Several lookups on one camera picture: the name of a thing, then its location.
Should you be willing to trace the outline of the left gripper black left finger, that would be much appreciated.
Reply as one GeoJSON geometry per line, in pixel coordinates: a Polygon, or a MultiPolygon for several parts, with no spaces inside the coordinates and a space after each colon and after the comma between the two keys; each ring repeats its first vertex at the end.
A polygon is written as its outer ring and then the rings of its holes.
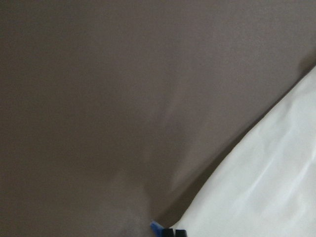
{"type": "Polygon", "coordinates": [[[173,237],[173,229],[162,229],[161,236],[162,237],[173,237]]]}

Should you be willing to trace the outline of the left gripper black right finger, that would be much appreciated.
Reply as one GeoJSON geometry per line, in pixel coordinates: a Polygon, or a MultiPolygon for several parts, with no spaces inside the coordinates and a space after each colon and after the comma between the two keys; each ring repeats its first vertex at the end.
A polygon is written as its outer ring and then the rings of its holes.
{"type": "Polygon", "coordinates": [[[187,237],[186,230],[175,230],[175,237],[187,237]]]}

